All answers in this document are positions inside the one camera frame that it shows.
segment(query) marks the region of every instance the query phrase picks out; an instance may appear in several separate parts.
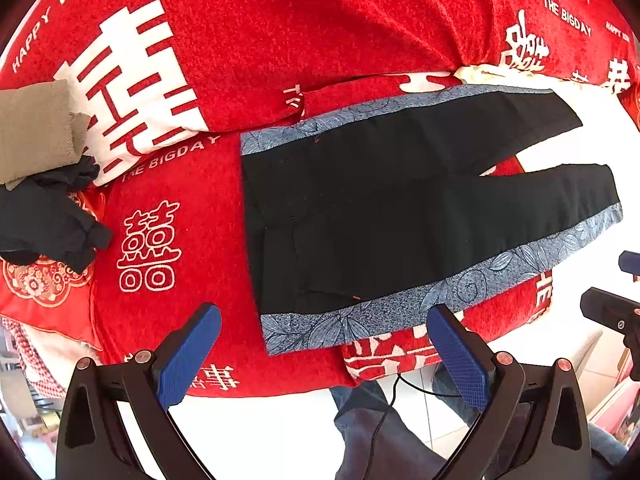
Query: gray floral trim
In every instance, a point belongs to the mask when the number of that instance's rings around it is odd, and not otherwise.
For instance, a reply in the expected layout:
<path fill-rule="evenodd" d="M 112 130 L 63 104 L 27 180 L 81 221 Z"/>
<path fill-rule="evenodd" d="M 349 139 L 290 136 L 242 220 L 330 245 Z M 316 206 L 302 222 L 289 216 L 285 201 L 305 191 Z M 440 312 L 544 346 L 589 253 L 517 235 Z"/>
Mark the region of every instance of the gray floral trim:
<path fill-rule="evenodd" d="M 304 139 L 329 130 L 333 130 L 344 124 L 354 123 L 370 117 L 375 117 L 393 112 L 399 112 L 406 108 L 419 108 L 423 106 L 437 105 L 453 99 L 487 94 L 489 92 L 506 92 L 509 94 L 552 94 L 553 90 L 517 88 L 502 85 L 459 85 L 445 88 L 437 92 L 422 92 L 407 94 L 397 97 L 376 99 L 358 105 L 347 106 L 334 112 L 328 112 L 318 117 L 300 121 L 294 126 L 278 126 L 264 128 L 248 132 L 240 136 L 240 153 L 264 152 L 276 148 L 293 140 Z"/>
<path fill-rule="evenodd" d="M 620 203 L 557 234 L 498 254 L 441 282 L 417 286 L 326 314 L 264 314 L 270 355 L 328 348 L 425 323 L 445 303 L 453 312 L 492 298 L 555 267 L 622 220 Z"/>

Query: wire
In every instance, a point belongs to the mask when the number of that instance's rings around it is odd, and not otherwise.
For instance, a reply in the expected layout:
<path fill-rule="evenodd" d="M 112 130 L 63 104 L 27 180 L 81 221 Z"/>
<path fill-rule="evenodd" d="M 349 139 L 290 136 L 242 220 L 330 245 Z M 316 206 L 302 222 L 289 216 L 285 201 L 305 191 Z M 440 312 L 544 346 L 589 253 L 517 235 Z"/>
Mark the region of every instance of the wire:
<path fill-rule="evenodd" d="M 404 384 L 408 384 L 409 386 L 411 386 L 412 388 L 415 388 L 416 390 L 418 390 L 419 392 L 422 392 L 424 394 L 429 394 L 432 395 L 434 397 L 445 397 L 447 399 L 462 399 L 462 395 L 451 395 L 451 394 L 437 394 L 436 392 L 430 392 L 428 390 L 423 390 L 422 388 L 418 388 L 418 386 L 416 386 L 415 384 L 411 384 L 409 381 L 407 381 L 404 377 L 402 377 L 400 374 L 398 374 L 398 376 L 400 377 L 400 380 L 404 383 Z"/>
<path fill-rule="evenodd" d="M 419 392 L 422 392 L 424 394 L 430 394 L 435 397 L 448 397 L 450 399 L 462 398 L 462 396 L 460 395 L 436 394 L 434 392 L 428 392 L 427 390 L 418 388 L 418 386 L 416 386 L 415 384 L 411 384 L 404 377 L 402 377 L 401 374 L 398 374 L 398 377 L 396 378 L 396 382 L 394 383 L 393 396 L 391 397 L 391 402 L 389 403 L 389 406 L 386 408 L 385 413 L 382 414 L 382 418 L 380 418 L 380 422 L 376 426 L 376 429 L 373 431 L 373 436 L 371 437 L 371 448 L 369 451 L 369 461 L 367 462 L 367 470 L 365 471 L 362 480 L 367 480 L 369 478 L 369 473 L 371 473 L 371 467 L 373 466 L 373 454 L 376 449 L 376 438 L 378 437 L 378 433 L 380 432 L 380 428 L 382 428 L 382 424 L 384 423 L 386 416 L 389 414 L 389 412 L 391 411 L 391 408 L 396 402 L 396 388 L 398 387 L 399 381 L 402 381 L 403 383 L 407 384 L 408 386 L 411 386 L 412 388 L 414 388 L 415 390 L 418 390 Z"/>

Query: folded brown cloth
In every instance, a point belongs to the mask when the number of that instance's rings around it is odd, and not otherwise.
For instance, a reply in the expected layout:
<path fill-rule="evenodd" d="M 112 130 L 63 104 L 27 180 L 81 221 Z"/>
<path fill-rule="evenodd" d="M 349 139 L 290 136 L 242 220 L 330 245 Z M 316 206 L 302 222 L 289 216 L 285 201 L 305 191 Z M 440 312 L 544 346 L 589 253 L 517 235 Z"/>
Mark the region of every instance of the folded brown cloth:
<path fill-rule="evenodd" d="M 78 162 L 89 120 L 70 112 L 65 80 L 0 91 L 0 184 Z"/>

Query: pant leg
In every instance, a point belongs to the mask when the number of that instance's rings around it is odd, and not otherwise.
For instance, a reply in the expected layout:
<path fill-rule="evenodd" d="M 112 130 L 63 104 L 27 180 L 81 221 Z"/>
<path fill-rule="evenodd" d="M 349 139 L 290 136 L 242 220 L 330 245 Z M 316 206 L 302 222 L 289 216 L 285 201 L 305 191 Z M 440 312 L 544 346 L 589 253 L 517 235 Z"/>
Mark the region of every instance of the pant leg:
<path fill-rule="evenodd" d="M 433 376 L 431 387 L 434 393 L 457 395 L 459 394 L 456 385 L 454 384 L 451 376 L 447 372 L 446 368 L 440 364 L 436 373 Z M 450 399 L 442 397 L 442 400 L 447 406 L 449 406 L 458 416 L 470 426 L 479 414 L 478 410 L 467 406 L 462 399 Z M 503 446 L 498 450 L 496 458 L 490 466 L 490 470 L 487 471 L 485 479 L 496 478 L 494 475 L 504 473 L 508 467 L 508 463 L 505 460 L 500 460 L 505 456 L 509 456 L 508 452 L 503 449 L 505 445 L 510 446 L 513 449 L 513 442 L 508 442 L 513 439 L 517 434 L 522 435 L 524 429 L 522 425 L 526 423 L 526 417 L 522 415 L 518 416 L 516 412 L 515 420 L 512 419 L 512 424 L 507 431 L 507 435 L 503 441 Z M 589 438 L 591 441 L 591 477 L 590 480 L 606 480 L 612 473 L 613 468 L 623 459 L 626 454 L 626 448 L 620 444 L 612 435 L 604 430 L 601 430 L 596 425 L 589 423 Z"/>
<path fill-rule="evenodd" d="M 334 423 L 344 439 L 344 459 L 336 480 L 362 480 L 373 433 L 388 402 L 380 385 L 366 381 L 357 388 L 331 388 L 338 414 Z M 445 460 L 426 447 L 391 408 L 378 431 L 367 480 L 431 480 Z"/>

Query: metal screw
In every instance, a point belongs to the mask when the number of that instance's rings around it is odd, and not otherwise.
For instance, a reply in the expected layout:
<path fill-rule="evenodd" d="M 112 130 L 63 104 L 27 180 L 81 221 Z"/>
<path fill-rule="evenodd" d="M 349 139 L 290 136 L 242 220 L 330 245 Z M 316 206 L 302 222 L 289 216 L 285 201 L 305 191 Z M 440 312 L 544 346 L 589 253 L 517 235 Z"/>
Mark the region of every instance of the metal screw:
<path fill-rule="evenodd" d="M 513 363 L 513 356 L 511 354 L 509 354 L 508 352 L 500 352 L 496 356 L 496 359 L 498 359 L 498 362 L 501 365 L 505 365 L 505 366 L 508 366 L 508 365 Z"/>
<path fill-rule="evenodd" d="M 558 359 L 558 368 L 563 372 L 568 372 L 572 368 L 571 361 L 568 359 Z"/>
<path fill-rule="evenodd" d="M 91 359 L 89 359 L 88 357 L 83 357 L 78 361 L 76 367 L 78 368 L 78 370 L 86 370 L 90 365 Z"/>
<path fill-rule="evenodd" d="M 142 350 L 136 354 L 136 362 L 140 365 L 151 361 L 151 352 L 149 350 Z"/>

